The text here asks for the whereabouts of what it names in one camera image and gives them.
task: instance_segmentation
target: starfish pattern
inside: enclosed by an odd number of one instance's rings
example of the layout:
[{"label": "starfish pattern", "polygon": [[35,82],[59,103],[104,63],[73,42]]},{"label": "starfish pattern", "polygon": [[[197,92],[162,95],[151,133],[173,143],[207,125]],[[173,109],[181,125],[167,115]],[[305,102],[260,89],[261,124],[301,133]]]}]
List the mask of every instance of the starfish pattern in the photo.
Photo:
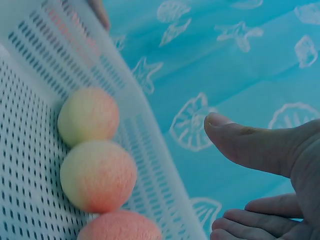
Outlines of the starfish pattern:
[{"label": "starfish pattern", "polygon": [[145,93],[150,95],[155,91],[155,86],[151,80],[151,76],[159,71],[163,64],[163,62],[147,64],[147,57],[143,56],[132,70],[133,76]]},{"label": "starfish pattern", "polygon": [[218,25],[215,30],[222,31],[222,34],[217,37],[217,41],[234,39],[238,47],[245,53],[250,51],[250,43],[248,37],[261,37],[264,31],[259,27],[247,27],[244,21],[240,21],[235,25]]}]

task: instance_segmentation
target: finger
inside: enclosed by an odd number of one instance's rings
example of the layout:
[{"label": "finger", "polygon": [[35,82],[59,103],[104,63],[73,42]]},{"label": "finger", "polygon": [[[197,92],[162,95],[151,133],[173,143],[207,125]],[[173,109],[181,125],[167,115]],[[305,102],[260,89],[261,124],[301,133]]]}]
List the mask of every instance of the finger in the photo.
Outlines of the finger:
[{"label": "finger", "polygon": [[291,231],[284,234],[277,240],[319,240],[320,231],[307,225],[300,223],[294,227]]},{"label": "finger", "polygon": [[240,209],[228,210],[223,217],[244,226],[265,230],[276,238],[281,237],[299,224],[297,221],[284,217]]},{"label": "finger", "polygon": [[212,224],[212,230],[223,229],[236,238],[246,240],[274,240],[275,237],[261,228],[242,225],[226,218],[219,218]]},{"label": "finger", "polygon": [[320,133],[320,121],[270,130],[242,126],[218,113],[210,113],[204,129],[215,146],[234,163],[289,178],[297,158],[313,141],[312,136]]},{"label": "finger", "polygon": [[102,26],[108,31],[110,29],[110,21],[102,0],[88,0],[88,3],[95,15],[99,19]]},{"label": "finger", "polygon": [[245,240],[235,237],[223,229],[216,229],[210,235],[210,240]]},{"label": "finger", "polygon": [[253,200],[244,209],[250,212],[277,215],[288,219],[304,218],[295,193]]}]

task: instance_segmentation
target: peach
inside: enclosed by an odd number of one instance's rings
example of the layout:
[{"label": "peach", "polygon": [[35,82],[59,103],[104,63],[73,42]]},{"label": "peach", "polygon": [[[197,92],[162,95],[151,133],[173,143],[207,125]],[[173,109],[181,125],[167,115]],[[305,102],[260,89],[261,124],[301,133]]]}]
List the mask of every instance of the peach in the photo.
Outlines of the peach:
[{"label": "peach", "polygon": [[70,147],[90,140],[110,140],[119,125],[118,106],[103,89],[81,88],[63,104],[57,124],[62,140]]},{"label": "peach", "polygon": [[162,234],[148,218],[120,210],[94,219],[80,231],[77,240],[162,240]]},{"label": "peach", "polygon": [[77,145],[60,168],[63,192],[74,206],[88,213],[119,209],[131,196],[136,180],[136,163],[110,140]]}]

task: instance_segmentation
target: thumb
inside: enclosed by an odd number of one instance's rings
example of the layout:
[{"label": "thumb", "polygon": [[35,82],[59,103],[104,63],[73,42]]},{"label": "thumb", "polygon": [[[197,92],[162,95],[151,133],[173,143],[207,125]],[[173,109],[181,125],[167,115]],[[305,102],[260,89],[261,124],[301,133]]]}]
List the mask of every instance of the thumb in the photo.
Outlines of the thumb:
[{"label": "thumb", "polygon": [[320,138],[318,120],[296,128],[271,130],[242,126],[210,113],[204,129],[213,144],[234,163],[287,178],[291,177],[297,159]]}]

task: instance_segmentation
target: scallop shell print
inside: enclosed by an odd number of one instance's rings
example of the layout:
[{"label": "scallop shell print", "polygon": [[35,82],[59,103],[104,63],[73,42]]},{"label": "scallop shell print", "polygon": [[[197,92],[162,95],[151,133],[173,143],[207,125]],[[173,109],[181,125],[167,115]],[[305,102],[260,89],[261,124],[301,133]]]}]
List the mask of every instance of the scallop shell print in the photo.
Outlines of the scallop shell print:
[{"label": "scallop shell print", "polygon": [[320,25],[320,2],[297,6],[294,9],[297,18],[304,24]]},{"label": "scallop shell print", "polygon": [[204,129],[204,120],[217,109],[208,106],[204,93],[190,99],[174,117],[170,127],[173,139],[183,148],[198,152],[212,145]]},{"label": "scallop shell print", "polygon": [[302,102],[286,103],[277,110],[269,123],[269,129],[295,128],[320,118],[320,113]]},{"label": "scallop shell print", "polygon": [[212,232],[211,225],[217,219],[217,215],[222,209],[222,204],[207,197],[195,197],[191,198],[190,201],[200,224],[209,237]]},{"label": "scallop shell print", "polygon": [[156,16],[161,23],[172,23],[190,12],[188,7],[179,1],[164,1],[157,9]]}]

